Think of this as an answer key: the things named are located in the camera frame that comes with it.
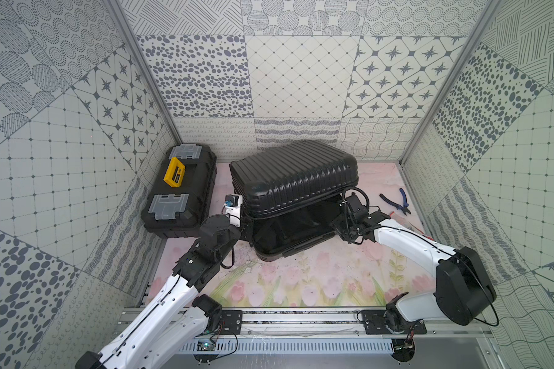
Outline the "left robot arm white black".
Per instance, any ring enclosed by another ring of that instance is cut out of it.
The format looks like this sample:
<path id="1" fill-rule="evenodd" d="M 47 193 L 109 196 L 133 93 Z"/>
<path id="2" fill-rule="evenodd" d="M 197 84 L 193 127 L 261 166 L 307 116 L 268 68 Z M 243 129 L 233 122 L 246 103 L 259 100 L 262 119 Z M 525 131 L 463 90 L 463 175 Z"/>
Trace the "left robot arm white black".
<path id="1" fill-rule="evenodd" d="M 172 275 L 153 301 L 100 352 L 88 351 L 77 368 L 160 368 L 178 349 L 200 335 L 216 338 L 224 329 L 223 307 L 203 294 L 206 285 L 226 268 L 241 238 L 236 215 L 213 215 L 199 238 L 177 261 Z"/>

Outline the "black hard-shell suitcase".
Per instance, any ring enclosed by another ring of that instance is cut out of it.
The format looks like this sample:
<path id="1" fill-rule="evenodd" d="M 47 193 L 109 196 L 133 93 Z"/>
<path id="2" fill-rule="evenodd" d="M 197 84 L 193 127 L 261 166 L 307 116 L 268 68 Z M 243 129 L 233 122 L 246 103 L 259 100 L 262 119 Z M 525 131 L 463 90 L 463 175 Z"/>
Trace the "black hard-shell suitcase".
<path id="1" fill-rule="evenodd" d="M 271 147 L 229 165 L 243 198 L 243 235 L 266 262 L 335 237 L 343 192 L 359 183 L 354 156 L 321 141 Z"/>

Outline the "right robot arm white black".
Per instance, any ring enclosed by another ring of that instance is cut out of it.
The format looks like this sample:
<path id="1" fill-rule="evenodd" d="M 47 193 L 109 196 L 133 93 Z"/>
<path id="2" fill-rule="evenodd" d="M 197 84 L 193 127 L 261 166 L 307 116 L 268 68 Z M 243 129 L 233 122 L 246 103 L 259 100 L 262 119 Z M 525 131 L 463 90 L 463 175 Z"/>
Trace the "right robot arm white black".
<path id="1" fill-rule="evenodd" d="M 440 244 L 402 226 L 380 210 L 371 212 L 356 193 L 341 194 L 339 215 L 332 227 L 349 244 L 364 241 L 384 245 L 409 258 L 434 280 L 418 294 L 395 296 L 386 304 L 384 319 L 392 333 L 402 333 L 422 320 L 446 318 L 460 326 L 480 321 L 484 310 L 494 310 L 496 291 L 476 251 Z"/>

